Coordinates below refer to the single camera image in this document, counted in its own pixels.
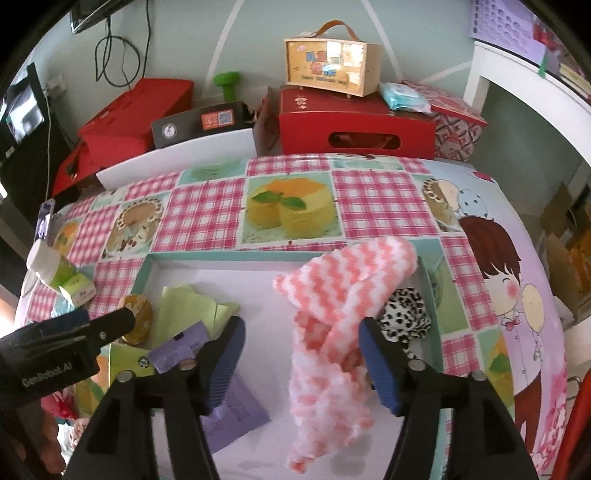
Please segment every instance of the brown leather handle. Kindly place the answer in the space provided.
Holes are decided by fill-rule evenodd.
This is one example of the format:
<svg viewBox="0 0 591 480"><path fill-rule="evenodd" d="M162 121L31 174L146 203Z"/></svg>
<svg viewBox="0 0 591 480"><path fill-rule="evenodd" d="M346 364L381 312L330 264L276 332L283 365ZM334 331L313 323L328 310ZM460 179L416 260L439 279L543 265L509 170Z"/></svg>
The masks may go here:
<svg viewBox="0 0 591 480"><path fill-rule="evenodd" d="M359 41L359 37L355 34L353 29L350 26L348 26L345 22L343 22L342 20L331 20L330 22L325 23L324 25L322 25L318 29L318 31L314 34L314 36L319 37L324 32L326 32L329 28L336 27L337 25L343 25L347 29L347 32L349 33L351 40Z"/></svg>

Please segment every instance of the black cable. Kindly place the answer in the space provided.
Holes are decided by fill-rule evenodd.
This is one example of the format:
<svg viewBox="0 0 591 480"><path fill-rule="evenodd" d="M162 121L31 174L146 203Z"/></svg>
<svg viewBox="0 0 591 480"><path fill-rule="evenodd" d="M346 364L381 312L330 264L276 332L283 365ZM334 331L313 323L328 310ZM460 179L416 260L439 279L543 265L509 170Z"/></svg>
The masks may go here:
<svg viewBox="0 0 591 480"><path fill-rule="evenodd" d="M150 0L146 0L146 22L148 23L148 40L146 40L146 51L144 52L144 69L142 70L142 78L146 76L148 50L150 49L150 39L152 39L152 25L150 25Z"/></svg>
<svg viewBox="0 0 591 480"><path fill-rule="evenodd" d="M127 40L127 38L123 38L120 37L119 35L113 35L111 33L111 18L108 17L106 20L106 26L107 26L107 35L104 36L103 38L101 38L97 43L96 43L96 47L95 47L95 81L98 82L101 78L105 77L105 80L107 81L107 83L113 87L117 87L117 88L124 88L127 87L128 89L131 90L131 84L135 81L135 79L138 77L139 75L139 71L140 71L140 67L141 67L141 55L139 54L139 50L137 49L137 47L131 43L129 40ZM138 59L138 68L135 71L134 76L130 79L128 79L127 75L125 74L125 72L123 72L123 76L125 77L125 83L120 84L120 83L115 83L113 82L109 76L107 75L107 65L109 64L109 60L111 59L111 51L112 51L112 47L113 47L113 39L116 40L121 40L123 42L124 45L124 55L125 55L125 46L129 45L133 51L135 52L135 55ZM99 59L98 59L98 51L99 51L99 47L100 45L105 42L105 47L103 49L103 61L102 61L102 69L99 71Z"/></svg>

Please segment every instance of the white shelf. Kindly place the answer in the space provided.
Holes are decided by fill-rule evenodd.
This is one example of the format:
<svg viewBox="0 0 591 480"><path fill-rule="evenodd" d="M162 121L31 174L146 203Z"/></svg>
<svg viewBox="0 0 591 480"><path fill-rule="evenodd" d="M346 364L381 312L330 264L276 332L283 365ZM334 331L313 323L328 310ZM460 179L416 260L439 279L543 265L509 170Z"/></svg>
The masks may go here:
<svg viewBox="0 0 591 480"><path fill-rule="evenodd" d="M516 96L543 116L574 146L583 164L569 186L576 194L591 169L591 106L551 75L541 77L538 67L491 45L475 41L464 100L482 111L490 82Z"/></svg>

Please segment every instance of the cartoon balloon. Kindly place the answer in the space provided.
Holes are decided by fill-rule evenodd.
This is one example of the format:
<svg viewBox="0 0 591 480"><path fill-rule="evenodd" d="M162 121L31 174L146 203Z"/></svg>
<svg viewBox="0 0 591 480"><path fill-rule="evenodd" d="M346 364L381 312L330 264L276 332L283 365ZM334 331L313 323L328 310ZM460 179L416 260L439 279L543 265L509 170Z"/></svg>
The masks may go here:
<svg viewBox="0 0 591 480"><path fill-rule="evenodd" d="M460 190L457 195L457 204L462 216L472 215L488 218L488 207L480 198L480 195L471 190Z"/></svg>
<svg viewBox="0 0 591 480"><path fill-rule="evenodd" d="M540 292L535 285L528 283L523 287L521 300L527 323L533 331L539 333L544 327L544 304L542 303L542 295L540 295Z"/></svg>

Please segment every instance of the blue wet wipes pack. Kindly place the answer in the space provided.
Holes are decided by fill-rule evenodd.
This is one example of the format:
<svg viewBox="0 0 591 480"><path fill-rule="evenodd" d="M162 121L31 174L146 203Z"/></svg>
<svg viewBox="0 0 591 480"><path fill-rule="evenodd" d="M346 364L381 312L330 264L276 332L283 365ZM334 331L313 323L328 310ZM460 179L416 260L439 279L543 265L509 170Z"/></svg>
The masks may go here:
<svg viewBox="0 0 591 480"><path fill-rule="evenodd" d="M379 92L390 110L431 113L431 105L427 99L408 85L381 82Z"/></svg>

